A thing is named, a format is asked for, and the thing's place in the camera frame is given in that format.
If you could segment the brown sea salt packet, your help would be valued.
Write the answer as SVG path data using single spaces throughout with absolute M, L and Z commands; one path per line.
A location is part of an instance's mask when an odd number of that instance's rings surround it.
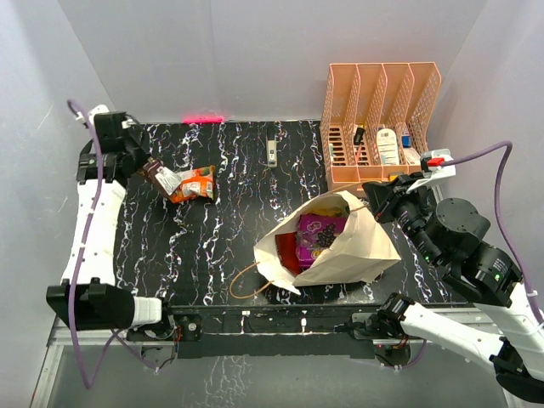
M 161 161 L 149 157 L 137 174 L 155 185 L 166 197 L 172 196 L 181 185 L 181 178 Z

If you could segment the beige paper bag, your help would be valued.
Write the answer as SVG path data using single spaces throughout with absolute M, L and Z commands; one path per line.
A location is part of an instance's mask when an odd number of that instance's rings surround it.
M 343 231 L 308 269 L 294 275 L 281 264 L 275 237 L 294 233 L 300 218 L 311 211 L 335 207 L 347 215 Z M 369 283 L 400 261 L 393 242 L 374 219 L 369 205 L 348 190 L 332 190 L 305 202 L 255 244 L 253 255 L 254 263 L 238 272 L 229 284 L 233 298 L 251 298 L 271 285 L 299 295 L 301 286 Z M 236 280 L 253 268 L 266 283 L 249 295 L 236 294 Z

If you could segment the orange snack packet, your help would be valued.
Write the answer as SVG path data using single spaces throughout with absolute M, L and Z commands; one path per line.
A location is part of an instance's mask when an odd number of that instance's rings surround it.
M 170 195 L 170 201 L 180 203 L 196 198 L 213 200 L 215 198 L 214 173 L 214 165 L 176 172 L 174 175 L 179 184 Z

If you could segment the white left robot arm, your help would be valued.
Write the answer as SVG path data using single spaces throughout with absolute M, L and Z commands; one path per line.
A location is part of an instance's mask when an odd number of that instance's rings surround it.
M 70 256 L 60 283 L 49 286 L 46 302 L 77 332 L 143 328 L 165 339 L 175 318 L 164 300 L 138 297 L 116 286 L 114 251 L 118 216 L 128 180 L 140 173 L 150 155 L 125 111 L 97 105 L 88 113 L 68 103 L 76 120 L 91 133 L 81 149 L 76 190 L 78 211 Z

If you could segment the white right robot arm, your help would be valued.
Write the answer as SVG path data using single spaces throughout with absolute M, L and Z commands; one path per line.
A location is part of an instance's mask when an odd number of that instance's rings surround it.
M 421 173 L 363 185 L 375 220 L 395 222 L 422 258 L 444 270 L 442 280 L 485 313 L 497 334 L 467 327 L 391 294 L 381 308 L 353 324 L 361 334 L 419 337 L 481 364 L 518 398 L 543 401 L 543 324 L 533 315 L 520 268 L 502 249 L 485 242 L 490 221 L 461 198 L 431 206 Z

